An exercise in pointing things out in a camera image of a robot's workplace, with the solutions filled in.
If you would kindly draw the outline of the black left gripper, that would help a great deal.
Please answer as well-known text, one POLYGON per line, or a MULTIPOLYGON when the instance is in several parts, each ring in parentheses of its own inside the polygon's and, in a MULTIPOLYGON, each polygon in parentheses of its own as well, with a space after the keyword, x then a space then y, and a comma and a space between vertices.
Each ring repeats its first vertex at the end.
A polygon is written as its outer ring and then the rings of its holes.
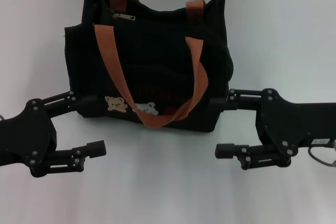
POLYGON ((77 111, 97 102, 96 95, 80 96, 73 91, 28 101, 19 115, 1 120, 1 166, 24 164, 36 178, 82 172, 86 157, 106 155, 104 141, 56 151, 56 130, 48 112, 77 111))

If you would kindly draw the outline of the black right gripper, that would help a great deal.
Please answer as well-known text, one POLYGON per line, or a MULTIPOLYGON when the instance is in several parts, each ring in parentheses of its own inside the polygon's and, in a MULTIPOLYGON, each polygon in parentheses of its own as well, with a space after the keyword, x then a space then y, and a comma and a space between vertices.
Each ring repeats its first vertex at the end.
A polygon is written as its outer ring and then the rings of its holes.
POLYGON ((217 144, 215 157, 237 157, 243 170, 288 167, 300 147, 333 148, 335 103, 291 103, 274 89, 230 89, 211 98, 211 110, 258 110, 258 137, 263 145, 217 144))

